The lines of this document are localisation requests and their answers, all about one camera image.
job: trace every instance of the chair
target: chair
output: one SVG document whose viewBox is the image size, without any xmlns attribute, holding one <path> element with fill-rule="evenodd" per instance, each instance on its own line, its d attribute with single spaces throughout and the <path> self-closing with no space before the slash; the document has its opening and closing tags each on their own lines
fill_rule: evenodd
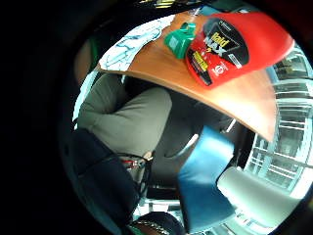
<svg viewBox="0 0 313 235">
<path fill-rule="evenodd" d="M 266 72 L 267 72 L 267 74 L 268 74 L 268 76 L 269 76 L 269 78 L 270 78 L 270 80 L 271 80 L 271 82 L 273 84 L 276 84 L 277 82 L 280 81 L 280 79 L 278 78 L 278 76 L 277 76 L 277 74 L 275 72 L 274 67 L 272 67 L 272 66 L 271 67 L 267 67 L 266 68 Z"/>
<path fill-rule="evenodd" d="M 281 188 L 234 166 L 222 173 L 217 186 L 238 209 L 265 227 L 279 226 L 300 201 Z"/>
<path fill-rule="evenodd" d="M 217 179 L 233 157 L 234 144 L 205 126 L 199 141 L 178 173 L 178 192 L 188 233 L 208 230 L 235 215 L 217 188 Z"/>
</svg>

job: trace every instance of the wooden table top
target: wooden table top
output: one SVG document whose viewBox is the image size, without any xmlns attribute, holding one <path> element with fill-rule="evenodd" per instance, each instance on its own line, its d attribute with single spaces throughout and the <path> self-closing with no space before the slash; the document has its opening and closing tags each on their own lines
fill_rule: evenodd
<svg viewBox="0 0 313 235">
<path fill-rule="evenodd" d="M 177 14 L 158 40 L 146 44 L 138 52 L 127 71 L 106 71 L 145 79 L 183 93 L 235 118 L 266 140 L 272 141 L 277 107 L 275 92 L 265 70 L 256 70 L 207 89 L 192 78 L 185 61 L 176 59 L 163 43 L 165 35 L 180 28 L 183 22 L 196 23 L 197 33 L 206 19 L 206 16 Z"/>
</svg>

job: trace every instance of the blue chair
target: blue chair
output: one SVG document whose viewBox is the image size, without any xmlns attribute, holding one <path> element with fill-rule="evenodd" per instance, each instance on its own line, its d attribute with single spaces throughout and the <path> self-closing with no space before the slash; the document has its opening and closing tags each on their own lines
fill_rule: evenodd
<svg viewBox="0 0 313 235">
<path fill-rule="evenodd" d="M 271 67 L 267 67 L 266 68 L 266 72 L 268 74 L 268 76 L 270 77 L 271 79 L 271 82 L 273 84 L 277 83 L 280 81 L 280 79 L 278 78 L 276 72 L 275 72 L 275 69 L 271 66 Z"/>
<path fill-rule="evenodd" d="M 208 230 L 235 215 L 217 188 L 217 179 L 233 157 L 234 144 L 205 126 L 191 156 L 178 173 L 178 192 L 188 233 Z"/>
</svg>

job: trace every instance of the green bottle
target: green bottle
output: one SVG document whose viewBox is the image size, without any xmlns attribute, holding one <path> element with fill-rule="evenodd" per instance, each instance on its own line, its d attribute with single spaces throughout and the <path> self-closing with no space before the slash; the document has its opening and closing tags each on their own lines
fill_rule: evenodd
<svg viewBox="0 0 313 235">
<path fill-rule="evenodd" d="M 165 45 L 174 53 L 177 59 L 183 59 L 190 43 L 195 38 L 196 25 L 183 23 L 180 29 L 169 32 L 165 38 Z"/>
</svg>

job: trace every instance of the orange table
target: orange table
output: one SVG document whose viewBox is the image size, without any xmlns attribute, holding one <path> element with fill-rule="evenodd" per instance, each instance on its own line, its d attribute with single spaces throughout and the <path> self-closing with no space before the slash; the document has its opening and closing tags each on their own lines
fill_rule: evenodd
<svg viewBox="0 0 313 235">
<path fill-rule="evenodd" d="M 206 16 L 180 13 L 162 36 L 145 45 L 127 71 L 112 71 L 145 79 L 199 100 L 235 118 L 238 122 L 272 141 L 276 124 L 276 99 L 273 86 L 265 70 L 256 70 L 228 81 L 214 89 L 199 85 L 190 75 L 184 60 L 178 60 L 164 45 L 164 36 L 180 28 L 183 22 L 196 23 L 196 32 Z"/>
</svg>

